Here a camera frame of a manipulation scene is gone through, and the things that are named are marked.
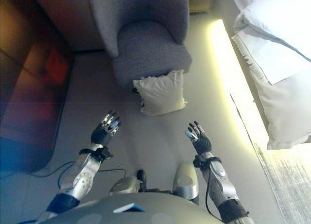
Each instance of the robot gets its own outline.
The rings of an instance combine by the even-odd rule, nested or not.
[[[119,180],[108,197],[79,205],[91,190],[100,164],[112,157],[107,145],[120,125],[117,112],[106,114],[91,135],[91,146],[79,152],[59,192],[38,217],[37,224],[254,224],[196,121],[190,123],[185,134],[197,155],[193,164],[182,163],[178,167],[173,191],[147,189],[146,174],[139,170],[136,177]],[[221,220],[198,206],[199,187],[194,167],[200,168]]]

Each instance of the wall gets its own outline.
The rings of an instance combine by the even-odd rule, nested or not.
[[[102,49],[88,0],[37,0],[74,51]]]
[[[73,52],[35,0],[0,0],[0,169],[51,158]]]

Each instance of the floor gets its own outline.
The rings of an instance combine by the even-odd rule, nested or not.
[[[213,21],[206,14],[190,17],[186,46],[193,63],[184,77],[184,97],[188,104],[183,110],[169,114],[142,115],[140,97],[115,85],[104,52],[77,55],[54,155],[40,174],[76,159],[80,149],[89,145],[91,132],[102,116],[115,109],[120,113],[122,126],[109,145],[115,156],[105,161],[101,169],[124,168],[127,175],[134,175],[143,168],[149,188],[172,189],[178,164],[194,159],[195,151],[184,131],[189,122],[197,120],[206,130],[214,155],[221,158],[254,222],[284,224],[244,126],[228,101],[208,37]],[[16,174],[1,180],[0,222],[11,224],[37,218],[57,193],[60,172],[47,178]],[[92,191],[83,202],[107,196],[122,176],[122,172],[98,173]],[[198,177],[203,207],[206,184],[199,171]]]

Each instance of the robot finger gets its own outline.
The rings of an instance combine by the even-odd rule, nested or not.
[[[191,133],[195,133],[194,130],[190,127],[188,127],[188,130],[191,132]]]
[[[200,131],[197,129],[196,126],[194,126],[192,123],[190,123],[189,125],[195,131],[196,135],[200,135]]]
[[[106,124],[107,124],[107,121],[109,120],[109,118],[111,117],[111,115],[114,113],[113,110],[110,110],[106,115],[105,117],[103,118],[101,124],[102,126],[104,127]]]
[[[108,131],[111,131],[112,129],[114,129],[115,127],[117,127],[117,125],[120,123],[120,117],[117,117],[112,123],[111,125],[108,126]]]
[[[110,135],[111,135],[111,136],[114,136],[115,133],[119,130],[120,126],[121,126],[121,122],[119,122],[118,125],[115,126],[115,127],[112,129]]]
[[[191,141],[197,141],[198,136],[195,133],[191,133],[190,131],[185,131],[185,134]]]
[[[118,118],[118,113],[117,113],[117,112],[114,112],[114,113],[108,118],[108,121],[107,121],[105,127],[108,127],[108,126],[113,122],[113,120],[115,120],[116,118]]]
[[[201,127],[201,125],[197,122],[197,121],[194,121],[195,125],[198,127],[199,131],[201,134],[205,135],[205,131],[204,129]]]

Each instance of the cable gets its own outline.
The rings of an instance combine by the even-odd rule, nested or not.
[[[70,168],[72,167],[73,164],[71,164],[69,167],[63,170],[63,172],[59,175],[57,179],[57,186],[60,189],[60,179],[63,176],[63,174]],[[123,171],[124,172],[124,177],[126,177],[126,170],[125,169],[110,169],[110,170],[99,170],[98,172],[112,172],[112,171]]]
[[[64,163],[63,165],[61,165],[59,168],[57,168],[56,170],[54,170],[53,172],[49,173],[49,174],[46,174],[46,175],[36,175],[36,174],[28,174],[28,175],[31,175],[33,177],[38,177],[38,178],[45,178],[45,177],[48,177],[52,174],[54,174],[55,172],[57,172],[58,170],[60,170],[62,167],[70,164],[70,163],[74,163],[74,161],[71,161],[71,162],[67,162],[67,163]]]
[[[28,221],[23,221],[23,222],[20,222],[18,224],[26,224],[26,223],[35,223],[37,220],[28,220]]]
[[[49,174],[46,174],[46,175],[37,175],[37,174],[31,174],[31,173],[26,173],[27,175],[30,175],[30,176],[33,176],[33,177],[37,177],[37,178],[45,178],[45,177],[48,177],[52,174],[54,174],[55,172],[57,172],[58,170],[60,170],[62,167],[64,167],[65,165],[67,164],[70,164],[70,163],[73,163],[74,161],[71,161],[71,162],[67,162],[67,163],[64,163],[63,165],[61,165],[59,168],[55,169],[53,172],[49,173]],[[6,175],[4,177],[1,177],[0,179],[5,179],[5,178],[8,178],[12,175],[14,175],[16,173],[12,173],[12,174],[9,174],[9,175]]]
[[[208,191],[209,191],[209,181],[210,181],[210,169],[209,169],[208,182],[207,182],[207,188],[206,188],[206,193],[205,193],[205,206],[210,215],[212,215],[214,218],[222,222],[222,220],[220,220],[214,214],[212,214],[212,212],[208,208],[207,199],[208,199]]]
[[[63,172],[60,173],[60,175],[58,176],[57,179],[57,186],[60,189],[60,178],[63,176],[63,174],[70,168],[73,166],[73,162],[71,162],[72,164],[70,166],[68,166],[66,169],[63,170]]]
[[[8,177],[11,177],[11,176],[14,175],[14,174],[16,174],[16,173],[8,174],[8,175],[6,175],[6,176],[4,176],[4,177],[1,177],[0,179],[5,179],[5,178],[8,178]]]
[[[98,172],[112,172],[112,171],[123,171],[124,177],[126,177],[126,170],[125,169],[99,170]]]

